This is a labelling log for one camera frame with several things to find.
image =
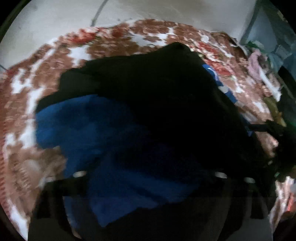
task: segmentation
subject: blue cloth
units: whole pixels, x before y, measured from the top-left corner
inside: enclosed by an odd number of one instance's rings
[[[87,95],[48,106],[36,121],[38,144],[59,145],[68,158],[65,178],[89,171],[87,200],[102,227],[139,207],[180,202],[199,186],[198,161],[154,140],[125,104]],[[65,199],[70,217],[73,202]],[[71,218],[77,227],[81,220]]]
[[[202,66],[211,74],[213,79],[216,81],[217,86],[220,87],[220,90],[222,89],[221,87],[224,87],[224,89],[226,88],[223,85],[223,83],[219,80],[219,77],[216,71],[211,66],[207,64],[203,64]],[[237,102],[237,99],[235,98],[235,96],[233,95],[230,89],[227,88],[227,91],[225,91],[224,94],[231,100],[232,103],[235,104]]]

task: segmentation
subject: floral blanket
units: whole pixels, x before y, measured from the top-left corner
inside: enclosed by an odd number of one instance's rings
[[[248,75],[243,51],[225,33],[145,19],[60,36],[12,66],[0,81],[0,203],[24,238],[38,194],[47,180],[61,174],[66,162],[58,147],[42,150],[36,145],[34,110],[38,100],[57,90],[58,79],[67,69],[79,68],[95,58],[155,51],[175,41],[198,52],[214,68],[250,122],[272,119],[263,101],[270,95],[268,89]],[[266,133],[258,133],[258,138],[272,155],[276,141]]]

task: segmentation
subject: brown floral pattern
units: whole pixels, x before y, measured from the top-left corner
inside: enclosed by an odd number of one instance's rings
[[[0,81],[0,203],[14,225],[18,222],[10,215],[12,208],[16,207],[20,218],[29,223],[45,179],[57,178],[66,162],[59,148],[42,150],[36,146],[37,101],[57,90],[58,79],[67,69],[105,56],[148,53],[173,42],[186,44],[216,70],[220,80],[239,100],[240,112],[249,115],[252,122],[271,119],[263,101],[270,93],[248,75],[246,57],[225,33],[145,19],[110,28],[80,29],[60,36],[40,47],[27,60],[12,66]],[[264,133],[258,137],[266,152],[272,155],[276,141]]]

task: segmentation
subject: black fabric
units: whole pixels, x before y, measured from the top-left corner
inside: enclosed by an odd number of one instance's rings
[[[273,238],[274,241],[292,241],[296,236],[296,215],[291,219],[279,222],[276,227]]]
[[[197,53],[181,43],[143,55],[92,60],[63,73],[59,90],[41,99],[36,112],[86,94],[123,101],[140,124],[177,153],[203,156],[200,161],[205,168],[229,176],[258,179],[260,171],[254,170],[267,157],[259,142],[248,137],[237,108],[203,64]],[[221,153],[229,155],[221,161]],[[131,167],[143,169],[143,164],[126,162],[126,168]]]
[[[15,229],[4,209],[0,205],[0,234],[2,240],[25,241],[19,232]]]
[[[292,92],[292,95],[296,96],[296,82],[292,75],[284,67],[280,68],[279,75]],[[284,142],[284,149],[286,152],[281,151],[284,154],[284,156],[282,154],[281,159],[285,160],[285,162],[284,165],[281,166],[280,172],[288,174],[292,167],[296,164],[296,101],[295,98],[288,93],[286,88],[283,88],[281,92],[281,99],[277,103],[277,107],[282,113],[282,117],[287,124],[285,134],[288,138],[287,141]]]
[[[223,194],[226,182],[229,181],[231,183],[230,189]],[[219,238],[215,240],[224,241],[241,228],[249,208],[251,209],[251,212],[249,211],[251,218],[263,219],[266,217],[266,214],[261,217],[253,216],[253,213],[264,213],[263,209],[266,209],[262,204],[257,204],[259,194],[256,192],[256,188],[252,188],[242,181],[213,178],[211,182],[201,185],[199,190],[192,193],[183,202],[166,204],[152,210],[139,208],[102,228],[90,211],[87,200],[83,198],[83,187],[85,187],[83,178],[77,180],[70,178],[48,183],[33,212],[28,241],[78,240],[72,235],[62,205],[61,195],[65,194],[79,195],[78,201],[73,204],[73,211],[83,220],[77,231],[84,241],[205,240],[204,236],[203,239],[200,239],[200,235],[209,228],[208,225],[211,232],[218,232],[216,236]],[[253,191],[253,196],[250,196],[250,190]],[[219,203],[223,202],[222,196],[231,199],[230,207],[214,211],[215,207],[221,206]],[[247,205],[248,197],[252,198],[251,206]],[[224,210],[227,215],[226,221],[221,220],[223,229],[217,230],[218,224],[211,226],[212,218],[214,216],[221,217],[220,212],[224,212]]]

